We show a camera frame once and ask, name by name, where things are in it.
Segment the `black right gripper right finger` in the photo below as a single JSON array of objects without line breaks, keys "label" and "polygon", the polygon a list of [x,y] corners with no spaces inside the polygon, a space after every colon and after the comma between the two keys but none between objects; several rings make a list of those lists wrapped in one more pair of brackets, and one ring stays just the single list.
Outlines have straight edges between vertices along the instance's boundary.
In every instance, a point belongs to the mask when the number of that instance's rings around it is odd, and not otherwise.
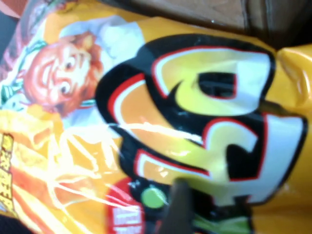
[{"label": "black right gripper right finger", "polygon": [[247,225],[246,234],[254,234],[254,226],[252,221],[251,205],[247,202],[248,197],[235,197],[234,198],[234,217],[243,218],[244,223]]}]

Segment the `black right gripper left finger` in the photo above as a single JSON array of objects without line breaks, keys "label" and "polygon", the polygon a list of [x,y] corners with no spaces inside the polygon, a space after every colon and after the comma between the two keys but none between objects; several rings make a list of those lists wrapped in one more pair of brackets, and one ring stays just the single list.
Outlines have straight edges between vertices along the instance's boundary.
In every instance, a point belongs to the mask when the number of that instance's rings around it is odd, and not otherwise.
[{"label": "black right gripper left finger", "polygon": [[159,234],[192,234],[192,192],[187,181],[179,178],[170,190],[169,207],[158,229]]}]

